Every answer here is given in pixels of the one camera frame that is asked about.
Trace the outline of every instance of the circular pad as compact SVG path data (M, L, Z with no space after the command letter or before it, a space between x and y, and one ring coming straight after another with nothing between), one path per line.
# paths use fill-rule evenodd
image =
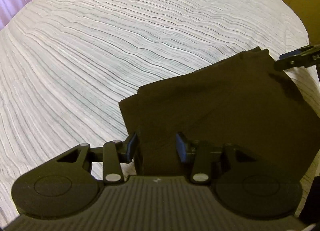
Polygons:
M43 165L12 186L12 199L20 214L35 218L60 218L88 206L99 192L97 180L72 163Z
M302 196L298 181L259 162L238 163L216 181L214 191L226 208L254 219L290 215Z

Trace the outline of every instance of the dark green cloth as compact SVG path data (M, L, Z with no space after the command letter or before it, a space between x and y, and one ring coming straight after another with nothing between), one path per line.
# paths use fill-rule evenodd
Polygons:
M183 76L157 81L119 103L140 139L137 172L189 174L175 133L238 144L300 179L320 149L320 119L268 50L241 52Z

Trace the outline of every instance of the white bedspread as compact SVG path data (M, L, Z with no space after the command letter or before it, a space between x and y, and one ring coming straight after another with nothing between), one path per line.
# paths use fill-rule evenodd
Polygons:
M79 143L125 139L118 102L139 86L256 46L277 59L307 44L281 0L27 4L0 31L0 226L18 214L10 189L21 174ZM320 115L315 68L288 74ZM302 180L304 196L317 164L318 157Z

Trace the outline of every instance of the triangular cutout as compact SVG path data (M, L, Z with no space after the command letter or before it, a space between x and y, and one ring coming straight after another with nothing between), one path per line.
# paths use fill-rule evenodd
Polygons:
M79 154L80 154L80 151L76 149L71 153L67 154L66 156L60 158L57 162L76 162Z
M257 160L248 156L242 151L237 150L236 151L236 159L238 162L256 162Z

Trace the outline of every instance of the ribbed surface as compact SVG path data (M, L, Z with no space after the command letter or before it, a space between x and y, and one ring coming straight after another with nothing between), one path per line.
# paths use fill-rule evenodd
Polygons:
M276 59L307 44L281 0L34 0L0 31L0 226L18 215L21 174L79 143L125 139L118 102L139 86L256 46ZM315 69L289 76L320 114Z
M300 230L294 217L257 221L223 208L208 187L183 177L136 177L107 187L91 208L69 219L19 217L6 231L284 231Z

